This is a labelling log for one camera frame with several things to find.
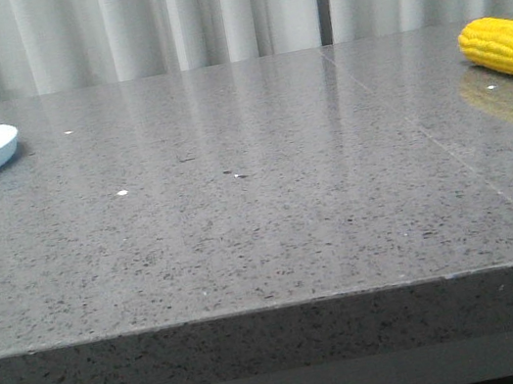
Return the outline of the yellow corn cob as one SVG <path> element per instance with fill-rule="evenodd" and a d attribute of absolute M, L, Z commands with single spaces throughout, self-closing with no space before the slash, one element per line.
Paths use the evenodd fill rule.
<path fill-rule="evenodd" d="M 513 75 L 513 20 L 475 19 L 458 35 L 461 53 L 474 64 Z"/>

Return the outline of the white pleated curtain left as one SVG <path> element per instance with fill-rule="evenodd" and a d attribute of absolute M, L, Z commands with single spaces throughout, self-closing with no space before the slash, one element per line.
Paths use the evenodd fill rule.
<path fill-rule="evenodd" d="M 0 0 L 0 101 L 321 44 L 318 0 Z"/>

